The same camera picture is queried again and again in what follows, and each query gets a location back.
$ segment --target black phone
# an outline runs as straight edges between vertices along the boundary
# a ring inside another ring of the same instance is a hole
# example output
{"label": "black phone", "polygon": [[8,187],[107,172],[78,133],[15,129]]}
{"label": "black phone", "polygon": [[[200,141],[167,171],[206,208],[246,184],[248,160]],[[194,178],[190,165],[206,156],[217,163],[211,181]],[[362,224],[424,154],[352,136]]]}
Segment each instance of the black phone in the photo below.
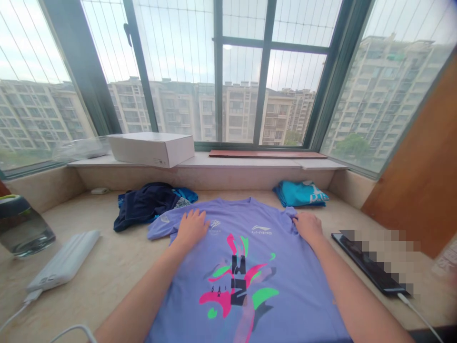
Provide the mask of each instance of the black phone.
{"label": "black phone", "polygon": [[368,253],[361,251],[345,235],[342,233],[332,233],[332,238],[384,295],[397,296],[397,293],[401,293],[405,296],[410,296],[402,285],[392,279],[376,262],[370,259]]}

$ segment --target window sill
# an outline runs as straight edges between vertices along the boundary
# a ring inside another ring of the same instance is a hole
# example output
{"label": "window sill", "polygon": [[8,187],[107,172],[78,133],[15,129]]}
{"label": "window sill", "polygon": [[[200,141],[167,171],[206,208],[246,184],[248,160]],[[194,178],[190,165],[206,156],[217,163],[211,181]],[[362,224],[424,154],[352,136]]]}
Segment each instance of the window sill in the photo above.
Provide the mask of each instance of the window sill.
{"label": "window sill", "polygon": [[[113,155],[74,161],[69,167],[150,167],[143,164],[120,162]],[[345,170],[348,166],[328,159],[259,159],[209,157],[207,151],[196,151],[195,156],[175,168],[289,168],[313,170]]]}

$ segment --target glass pane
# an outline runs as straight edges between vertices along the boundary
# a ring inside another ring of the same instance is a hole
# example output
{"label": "glass pane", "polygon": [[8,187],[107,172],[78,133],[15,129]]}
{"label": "glass pane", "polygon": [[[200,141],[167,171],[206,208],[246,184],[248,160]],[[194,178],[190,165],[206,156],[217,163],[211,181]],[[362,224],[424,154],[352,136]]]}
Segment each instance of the glass pane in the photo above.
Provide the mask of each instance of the glass pane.
{"label": "glass pane", "polygon": [[159,132],[216,140],[213,1],[134,1]]}
{"label": "glass pane", "polygon": [[452,1],[376,1],[321,152],[379,172],[457,41]]}
{"label": "glass pane", "polygon": [[330,46],[342,0],[278,0],[273,41]]}
{"label": "glass pane", "polygon": [[81,0],[123,133],[151,131],[135,54],[120,0]]}
{"label": "glass pane", "polygon": [[302,145],[326,57],[271,51],[260,145]]}
{"label": "glass pane", "polygon": [[267,0],[224,0],[222,6],[222,35],[263,39]]}
{"label": "glass pane", "polygon": [[38,0],[4,2],[0,14],[0,168],[11,170],[94,130]]}
{"label": "glass pane", "polygon": [[252,143],[262,49],[222,50],[222,141]]}

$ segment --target window frame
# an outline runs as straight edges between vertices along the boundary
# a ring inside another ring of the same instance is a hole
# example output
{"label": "window frame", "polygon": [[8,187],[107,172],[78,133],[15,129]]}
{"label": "window frame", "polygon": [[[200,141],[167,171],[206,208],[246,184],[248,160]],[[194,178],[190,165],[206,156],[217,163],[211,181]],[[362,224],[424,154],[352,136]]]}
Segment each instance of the window frame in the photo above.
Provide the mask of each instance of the window frame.
{"label": "window frame", "polygon": [[[152,131],[158,132],[157,120],[154,111],[154,105],[149,88],[149,79],[146,70],[145,59],[143,55],[141,40],[137,27],[135,10],[133,0],[124,0],[124,8],[128,20],[128,27],[131,36],[132,46],[137,59],[139,69],[139,76],[143,85],[146,107],[151,121]],[[321,113],[321,107],[326,98],[326,94],[331,91],[329,87],[332,71],[335,69],[335,64],[338,61],[339,51],[341,50],[341,42],[345,37],[345,28],[350,19],[354,17],[349,16],[361,3],[366,2],[362,0],[343,0],[339,9],[337,21],[335,24],[334,32],[330,45],[328,47],[303,45],[294,43],[284,43],[272,40],[273,26],[276,14],[276,0],[268,0],[267,12],[265,17],[265,28],[263,40],[239,38],[231,36],[223,36],[223,14],[222,14],[222,1],[213,0],[213,19],[214,19],[214,67],[215,67],[215,109],[216,109],[216,141],[196,141],[194,142],[196,151],[210,151],[212,149],[219,150],[264,150],[264,151],[318,151],[320,146],[313,145],[313,137],[318,123],[318,118]],[[252,143],[237,143],[237,142],[223,142],[222,141],[222,46],[223,45],[241,46],[249,48],[261,48],[262,57],[260,63],[260,75],[258,81],[258,96],[256,104],[256,116],[254,121],[254,137]],[[262,126],[262,113],[264,107],[268,65],[271,50],[282,50],[290,52],[303,52],[303,53],[317,53],[325,54],[326,62],[322,71],[319,87],[316,91],[313,110],[311,112],[308,127],[305,132],[305,137],[300,146],[275,146],[275,145],[259,145],[260,131]]]}
{"label": "window frame", "polygon": [[[51,29],[53,38],[62,53],[65,66],[69,72],[75,90],[81,99],[82,105],[92,120],[97,135],[121,133],[120,123],[116,116],[113,101],[106,83],[103,70],[95,49],[82,4],[79,0],[55,1],[38,0],[43,10],[45,19]],[[277,42],[272,40],[273,26],[276,15],[276,0],[268,0],[265,18],[263,40],[247,39],[223,36],[222,31],[222,1],[213,0],[214,10],[214,66],[215,66],[215,130],[217,141],[196,141],[196,151],[219,150],[257,150],[257,151],[316,151],[319,152],[324,142],[326,133],[330,130],[330,124],[334,114],[337,113],[337,104],[342,95],[342,89],[349,77],[350,66],[357,52],[365,26],[373,9],[375,0],[342,0],[336,20],[333,36],[328,47],[302,45],[294,43]],[[158,124],[154,111],[152,92],[149,84],[146,63],[141,46],[137,20],[135,16],[133,0],[123,0],[129,35],[125,44],[131,44],[134,49],[146,108],[148,111],[151,130],[158,132]],[[254,138],[252,143],[237,143],[222,141],[222,46],[242,46],[262,48],[260,75],[258,81],[258,96],[256,104],[256,116]],[[262,113],[265,101],[268,65],[271,50],[283,50],[290,52],[325,54],[326,61],[322,71],[321,80],[316,91],[313,109],[309,118],[308,128],[305,132],[301,146],[276,146],[259,145],[262,125]],[[386,160],[385,166],[394,155],[398,144],[406,135],[408,128],[414,122],[424,98],[417,111],[413,114],[410,122],[398,139],[395,148]],[[357,166],[345,163],[354,171],[373,177]],[[13,171],[0,171],[1,179],[12,179],[28,175],[34,172],[64,165],[45,161]],[[385,169],[377,173],[378,177]]]}

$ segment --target sky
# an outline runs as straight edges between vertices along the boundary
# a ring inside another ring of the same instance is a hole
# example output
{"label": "sky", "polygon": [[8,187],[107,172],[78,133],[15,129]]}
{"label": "sky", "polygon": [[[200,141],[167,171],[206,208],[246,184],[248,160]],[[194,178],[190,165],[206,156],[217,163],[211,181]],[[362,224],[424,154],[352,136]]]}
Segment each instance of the sky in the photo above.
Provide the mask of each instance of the sky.
{"label": "sky", "polygon": [[[213,0],[133,0],[148,78],[214,83]],[[342,0],[278,0],[273,40],[328,47]],[[82,0],[107,82],[139,76],[122,0]],[[261,40],[266,0],[224,0],[223,35]],[[69,81],[38,0],[0,8],[0,79]],[[454,0],[377,0],[363,36],[457,42]],[[223,82],[258,81],[262,49],[224,46]],[[318,88],[326,56],[272,50],[267,87]]]}

